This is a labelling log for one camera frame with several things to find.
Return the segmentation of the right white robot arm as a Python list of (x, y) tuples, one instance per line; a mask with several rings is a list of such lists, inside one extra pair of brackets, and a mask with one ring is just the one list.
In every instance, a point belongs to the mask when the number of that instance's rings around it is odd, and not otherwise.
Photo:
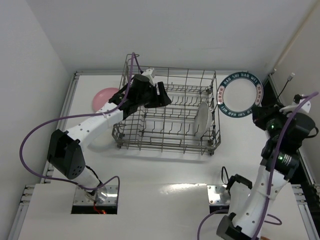
[(268, 207), (299, 167), (298, 149), (315, 129), (308, 116), (311, 103), (293, 103), (289, 106), (252, 108), (252, 121), (267, 131), (269, 139), (261, 151), (262, 160), (256, 181), (235, 174), (228, 181), (230, 194), (228, 214), (216, 234), (224, 240), (258, 240)]

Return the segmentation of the pink plate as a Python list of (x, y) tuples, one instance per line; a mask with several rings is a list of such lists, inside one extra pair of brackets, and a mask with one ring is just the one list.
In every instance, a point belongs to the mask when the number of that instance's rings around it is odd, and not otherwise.
[(100, 90), (92, 100), (92, 109), (94, 112), (99, 111), (108, 101), (109, 99), (119, 91), (118, 88), (108, 87)]

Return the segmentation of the plain white plate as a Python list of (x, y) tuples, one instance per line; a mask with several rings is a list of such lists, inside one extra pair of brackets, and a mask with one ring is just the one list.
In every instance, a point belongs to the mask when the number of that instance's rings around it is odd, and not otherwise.
[(193, 123), (193, 135), (196, 139), (200, 139), (207, 131), (209, 120), (209, 106), (206, 102), (202, 102), (197, 109), (197, 114)]

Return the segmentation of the white plate with lettered rim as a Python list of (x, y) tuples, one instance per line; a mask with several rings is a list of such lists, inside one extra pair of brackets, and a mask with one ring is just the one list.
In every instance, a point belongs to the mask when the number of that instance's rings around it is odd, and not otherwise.
[(263, 84), (254, 74), (239, 71), (228, 75), (217, 88), (219, 110), (231, 118), (244, 118), (261, 105)]

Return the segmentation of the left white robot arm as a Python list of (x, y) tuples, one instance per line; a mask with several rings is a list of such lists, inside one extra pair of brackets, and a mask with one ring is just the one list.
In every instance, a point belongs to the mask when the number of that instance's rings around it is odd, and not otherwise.
[(139, 107), (160, 108), (171, 104), (162, 81), (152, 83), (143, 74), (136, 74), (108, 102), (78, 125), (50, 137), (47, 160), (68, 180), (82, 186), (87, 195), (95, 196), (101, 181), (86, 166), (83, 149), (104, 131), (134, 114)]

